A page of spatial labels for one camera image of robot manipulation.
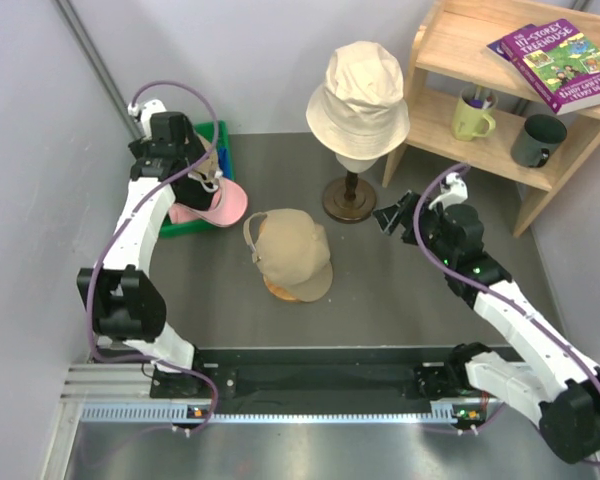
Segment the cream bucket hat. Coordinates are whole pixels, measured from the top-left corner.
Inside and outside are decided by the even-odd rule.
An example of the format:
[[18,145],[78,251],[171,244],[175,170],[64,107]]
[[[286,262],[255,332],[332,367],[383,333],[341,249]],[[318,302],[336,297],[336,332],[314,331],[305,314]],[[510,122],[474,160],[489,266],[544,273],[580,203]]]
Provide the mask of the cream bucket hat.
[[358,161],[388,154],[410,131],[399,62],[376,42],[337,48],[305,116],[318,141],[336,154]]

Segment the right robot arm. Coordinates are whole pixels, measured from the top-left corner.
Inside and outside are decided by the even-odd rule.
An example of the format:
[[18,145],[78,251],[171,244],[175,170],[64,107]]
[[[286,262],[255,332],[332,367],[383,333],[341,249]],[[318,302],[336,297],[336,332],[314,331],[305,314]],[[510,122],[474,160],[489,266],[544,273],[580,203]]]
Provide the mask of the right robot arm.
[[568,464],[599,452],[600,366],[570,345],[485,251],[477,211],[409,191],[373,216],[384,234],[401,228],[404,243],[421,247],[450,290],[526,364],[518,367],[479,343],[459,345],[445,363],[449,388],[461,396],[477,389],[496,397],[530,421]]

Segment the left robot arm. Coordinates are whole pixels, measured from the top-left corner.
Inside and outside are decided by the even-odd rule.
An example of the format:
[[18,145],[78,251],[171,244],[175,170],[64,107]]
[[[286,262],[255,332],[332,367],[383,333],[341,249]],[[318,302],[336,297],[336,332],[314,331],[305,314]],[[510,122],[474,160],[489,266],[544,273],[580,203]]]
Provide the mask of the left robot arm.
[[162,223],[182,196],[189,169],[213,147],[181,112],[143,107],[139,120],[144,135],[129,145],[135,162],[114,234],[76,279],[87,340],[93,354],[97,339],[106,337],[131,348],[124,361],[152,364],[160,398],[215,400],[217,387],[198,350],[168,323],[166,302],[149,274]]

